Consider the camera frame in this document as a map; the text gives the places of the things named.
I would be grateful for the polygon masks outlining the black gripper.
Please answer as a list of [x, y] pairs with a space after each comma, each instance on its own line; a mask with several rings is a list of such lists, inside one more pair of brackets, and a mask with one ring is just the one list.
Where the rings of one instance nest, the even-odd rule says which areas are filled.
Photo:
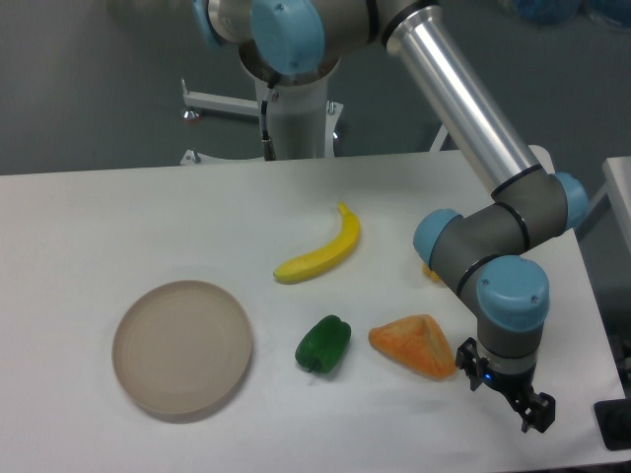
[[504, 395], [511, 408], [521, 417], [523, 433], [534, 429], [543, 434], [554, 423], [556, 399], [545, 392], [535, 392], [531, 386], [536, 364], [524, 370], [509, 372], [506, 367], [494, 364], [493, 360], [480, 357], [477, 342], [472, 337], [456, 349], [455, 363], [469, 379], [471, 391], [476, 391], [484, 384]]

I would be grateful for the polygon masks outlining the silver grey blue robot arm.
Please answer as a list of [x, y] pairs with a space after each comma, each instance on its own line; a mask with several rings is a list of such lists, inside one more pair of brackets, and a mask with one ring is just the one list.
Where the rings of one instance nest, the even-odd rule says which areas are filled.
[[339, 59], [380, 42], [399, 58], [488, 189], [492, 204], [464, 217], [438, 210], [413, 244], [476, 316], [456, 351], [472, 388], [501, 393], [525, 430], [544, 432], [555, 401], [532, 388], [549, 310], [544, 271], [530, 249], [574, 229], [588, 199], [566, 173], [550, 174], [492, 101], [455, 46], [435, 1], [195, 1], [211, 45], [235, 44], [256, 79], [254, 115], [268, 161], [322, 158], [325, 87]]

